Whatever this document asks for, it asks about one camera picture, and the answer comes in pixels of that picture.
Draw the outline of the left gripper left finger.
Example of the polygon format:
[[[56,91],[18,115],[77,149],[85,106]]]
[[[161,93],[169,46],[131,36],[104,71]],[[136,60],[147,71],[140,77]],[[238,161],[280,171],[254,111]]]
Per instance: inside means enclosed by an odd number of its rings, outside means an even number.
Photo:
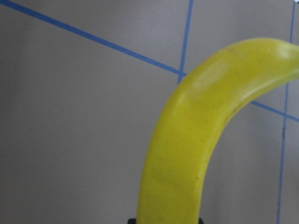
[[[136,219],[135,218],[129,218],[128,219],[128,224],[136,224]]]

